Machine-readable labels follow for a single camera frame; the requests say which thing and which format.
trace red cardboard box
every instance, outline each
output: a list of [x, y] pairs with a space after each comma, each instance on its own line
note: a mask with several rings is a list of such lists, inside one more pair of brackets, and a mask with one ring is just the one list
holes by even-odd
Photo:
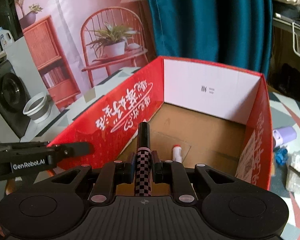
[[262, 74], [218, 63], [158, 57], [103, 96], [51, 144], [88, 141], [94, 153], [65, 159], [63, 169], [93, 168], [135, 151], [138, 124], [150, 122], [151, 148], [185, 167], [206, 163], [269, 188], [272, 123]]

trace washing machine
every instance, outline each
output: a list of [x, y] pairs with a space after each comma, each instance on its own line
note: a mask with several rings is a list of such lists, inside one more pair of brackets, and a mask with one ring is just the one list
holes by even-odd
[[29, 100], [22, 81], [8, 60], [0, 63], [0, 114], [19, 137], [23, 137], [30, 118], [22, 113]]

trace checkered pen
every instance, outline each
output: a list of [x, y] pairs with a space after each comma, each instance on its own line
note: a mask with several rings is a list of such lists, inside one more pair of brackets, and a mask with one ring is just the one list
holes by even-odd
[[141, 122], [138, 128], [138, 149], [136, 177], [134, 185], [135, 196], [151, 196], [151, 151], [150, 127], [147, 122]]

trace checkered pattern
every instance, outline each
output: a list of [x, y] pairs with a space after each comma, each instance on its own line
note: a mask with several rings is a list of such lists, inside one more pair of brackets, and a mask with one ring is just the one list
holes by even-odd
[[139, 150], [137, 152], [137, 168], [134, 187], [135, 196], [151, 196], [150, 171], [150, 150]]

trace blue crumpled object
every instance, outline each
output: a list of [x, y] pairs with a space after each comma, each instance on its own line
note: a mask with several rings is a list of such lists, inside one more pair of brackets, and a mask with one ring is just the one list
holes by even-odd
[[286, 148], [277, 150], [274, 153], [274, 158], [275, 158], [276, 163], [278, 163], [279, 165], [281, 165], [281, 166], [285, 165], [289, 158], [288, 150]]

